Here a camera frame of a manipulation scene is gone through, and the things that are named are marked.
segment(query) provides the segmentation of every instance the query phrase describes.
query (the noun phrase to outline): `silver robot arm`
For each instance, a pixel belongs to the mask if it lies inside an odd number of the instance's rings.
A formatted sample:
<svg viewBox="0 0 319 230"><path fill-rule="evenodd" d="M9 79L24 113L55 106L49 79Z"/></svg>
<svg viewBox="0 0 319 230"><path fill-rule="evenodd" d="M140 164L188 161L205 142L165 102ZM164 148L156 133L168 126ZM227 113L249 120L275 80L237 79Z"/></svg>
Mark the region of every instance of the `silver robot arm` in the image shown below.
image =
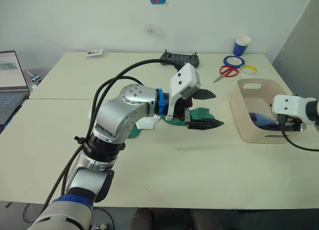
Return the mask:
<svg viewBox="0 0 319 230"><path fill-rule="evenodd" d="M154 114L185 121L188 128L209 129L223 123L215 119L192 120L188 107L191 98L209 99L215 95L201 90L198 73L189 63L171 79L168 93L161 89L131 84L99 109L96 124L71 169L66 193L54 200L29 230L87 230L93 203L102 201L111 186L112 167L125 148L135 123Z"/></svg>

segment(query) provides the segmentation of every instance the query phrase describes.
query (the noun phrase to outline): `tape roll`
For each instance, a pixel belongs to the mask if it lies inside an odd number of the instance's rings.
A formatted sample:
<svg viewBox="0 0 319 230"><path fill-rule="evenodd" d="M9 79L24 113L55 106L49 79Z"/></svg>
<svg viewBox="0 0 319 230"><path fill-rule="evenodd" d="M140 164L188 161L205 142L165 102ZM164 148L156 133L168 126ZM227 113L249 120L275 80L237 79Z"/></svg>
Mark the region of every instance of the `tape roll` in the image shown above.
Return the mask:
<svg viewBox="0 0 319 230"><path fill-rule="evenodd" d="M257 68L249 65L241 66L239 68L241 74L244 75L254 75L257 73Z"/></svg>
<svg viewBox="0 0 319 230"><path fill-rule="evenodd" d="M224 64L234 68L240 68L245 65L245 60L237 56L227 56L224 58Z"/></svg>

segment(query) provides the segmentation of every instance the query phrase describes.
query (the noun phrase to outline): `blue cup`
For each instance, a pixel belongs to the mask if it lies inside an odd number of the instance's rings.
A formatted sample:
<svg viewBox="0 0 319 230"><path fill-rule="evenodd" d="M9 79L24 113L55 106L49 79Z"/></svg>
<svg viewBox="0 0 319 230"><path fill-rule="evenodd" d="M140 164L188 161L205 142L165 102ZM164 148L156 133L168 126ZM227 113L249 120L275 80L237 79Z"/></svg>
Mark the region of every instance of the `blue cup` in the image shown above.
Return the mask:
<svg viewBox="0 0 319 230"><path fill-rule="evenodd" d="M249 43L251 42L251 38L248 36L238 36L236 38L233 55L242 56L247 49Z"/></svg>

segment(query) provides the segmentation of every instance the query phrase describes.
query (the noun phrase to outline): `wall stain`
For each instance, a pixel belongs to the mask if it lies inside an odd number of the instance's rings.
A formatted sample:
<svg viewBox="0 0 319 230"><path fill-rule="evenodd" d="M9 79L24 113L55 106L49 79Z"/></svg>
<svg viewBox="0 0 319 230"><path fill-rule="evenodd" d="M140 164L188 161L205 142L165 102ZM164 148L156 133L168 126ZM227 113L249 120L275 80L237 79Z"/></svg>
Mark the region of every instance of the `wall stain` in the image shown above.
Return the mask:
<svg viewBox="0 0 319 230"><path fill-rule="evenodd" d="M144 26L144 34L148 39L150 38L155 38L159 40L165 39L165 33L163 32L163 30L159 26L152 23L146 24Z"/></svg>

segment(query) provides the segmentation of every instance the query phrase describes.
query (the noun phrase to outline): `robotic arm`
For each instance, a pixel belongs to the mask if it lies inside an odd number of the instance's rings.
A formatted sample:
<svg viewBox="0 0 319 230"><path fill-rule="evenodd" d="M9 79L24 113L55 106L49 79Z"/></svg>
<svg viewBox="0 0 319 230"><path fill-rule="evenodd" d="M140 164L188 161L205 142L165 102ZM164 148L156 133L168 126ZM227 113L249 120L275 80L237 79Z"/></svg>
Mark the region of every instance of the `robotic arm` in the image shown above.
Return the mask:
<svg viewBox="0 0 319 230"><path fill-rule="evenodd" d="M188 128L215 128L223 122L194 120L188 110L192 98L214 97L212 92L200 89L198 73L189 63L172 77L168 93L139 84L122 88L115 99L101 106L91 136L70 171L65 195L54 200L29 229L89 229L93 203L105 199L114 177L112 167L135 123L157 114L166 120L180 119Z"/></svg>
<svg viewBox="0 0 319 230"><path fill-rule="evenodd" d="M272 112L278 114L279 124L287 125L288 117L299 118L304 124L312 124L319 130L319 102L315 98L277 95Z"/></svg>

